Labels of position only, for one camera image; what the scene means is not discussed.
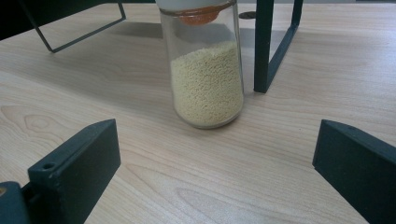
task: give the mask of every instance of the glass jar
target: glass jar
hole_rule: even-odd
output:
[[[175,110],[193,127],[209,129],[239,115],[244,92],[236,1],[203,2],[160,11]]]

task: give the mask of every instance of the wooden table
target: wooden table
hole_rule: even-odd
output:
[[[396,5],[304,5],[266,94],[252,90],[254,21],[240,21],[245,107],[205,131],[173,110],[158,9],[124,6],[127,21],[56,54],[35,31],[0,42],[0,182],[26,184],[36,161],[114,118],[122,165],[87,223],[365,222],[311,163],[322,119],[396,145]],[[273,43],[290,12],[276,5]],[[43,30],[56,45],[118,16],[104,5]]]

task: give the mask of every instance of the granular contents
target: granular contents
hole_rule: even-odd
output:
[[[243,106],[238,51],[233,41],[199,49],[171,62],[176,112],[201,128],[220,126]]]

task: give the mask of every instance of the table surface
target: table surface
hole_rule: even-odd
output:
[[[87,223],[364,223],[312,166],[322,119],[396,145],[396,5],[304,5],[266,94],[253,89],[254,20],[240,21],[246,102],[216,130],[174,112],[155,5],[56,54],[35,31],[0,42],[0,182],[85,126],[116,119],[122,165]],[[254,9],[239,5],[239,12]],[[275,5],[273,47],[291,5]],[[115,20],[104,5],[43,27],[53,46]]]

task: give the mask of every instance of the wood grain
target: wood grain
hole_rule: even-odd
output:
[[[0,182],[26,184],[36,161],[115,118],[122,165],[87,223],[365,222],[311,162],[322,119],[396,145],[396,5],[304,5],[265,95],[252,90],[254,21],[241,21],[245,107],[206,131],[173,110],[158,9],[124,6],[127,21],[56,54],[34,31],[0,42]],[[110,8],[57,21],[46,35],[72,38],[69,28],[113,20]],[[274,48],[291,5],[275,12]]]

